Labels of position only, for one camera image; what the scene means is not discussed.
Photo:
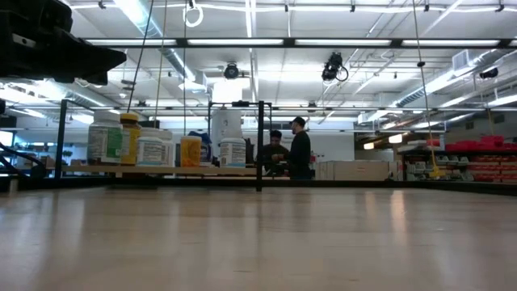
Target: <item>white plastic jar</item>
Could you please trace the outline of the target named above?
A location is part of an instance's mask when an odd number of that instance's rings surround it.
[[[221,141],[221,167],[246,167],[246,142],[227,137]]]
[[[137,142],[137,166],[161,166],[163,141],[160,130],[142,128]]]
[[[113,112],[97,111],[94,123],[88,128],[89,165],[120,165],[122,149],[122,124]]]
[[[164,167],[174,166],[174,143],[172,142],[172,132],[160,130],[160,138],[163,141],[162,165]]]

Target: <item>shelf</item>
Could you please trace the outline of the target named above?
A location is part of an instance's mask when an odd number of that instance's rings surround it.
[[[185,174],[185,175],[256,175],[254,168],[218,167],[132,167],[132,166],[63,166],[62,171],[141,173],[141,174]]]
[[[431,155],[430,150],[407,150],[401,153],[401,155]],[[457,150],[435,150],[435,155],[460,155],[460,156],[476,156],[476,155],[517,155],[517,151],[514,150],[468,150],[468,151],[457,151]]]

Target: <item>jar lid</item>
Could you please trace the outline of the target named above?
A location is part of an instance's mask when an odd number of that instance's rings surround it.
[[[171,140],[172,139],[172,132],[170,132],[168,130],[165,130],[165,129],[161,129],[160,130],[160,138],[161,139],[165,139],[165,140]]]
[[[138,115],[134,113],[122,113],[120,114],[120,120],[138,121]]]
[[[94,113],[94,121],[100,120],[120,122],[120,117],[116,113],[99,110]]]
[[[160,138],[160,129],[142,128],[140,131],[141,137],[158,137]]]

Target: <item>table surface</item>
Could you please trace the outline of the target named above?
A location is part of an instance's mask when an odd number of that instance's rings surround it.
[[[517,200],[426,189],[0,196],[0,290],[515,290]]]

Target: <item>supplement bottle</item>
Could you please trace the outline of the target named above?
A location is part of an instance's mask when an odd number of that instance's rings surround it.
[[[160,130],[142,128],[137,143],[137,166],[161,166],[163,152]]]
[[[135,166],[137,164],[137,143],[140,137],[141,126],[138,125],[138,116],[133,113],[120,114],[122,124],[122,165]]]
[[[113,112],[97,111],[94,123],[88,128],[89,165],[120,165],[122,148],[122,124],[119,115]]]
[[[164,167],[173,167],[174,166],[174,143],[172,143],[172,132],[162,129],[160,130],[160,138],[163,141],[163,155],[162,155],[162,165]]]

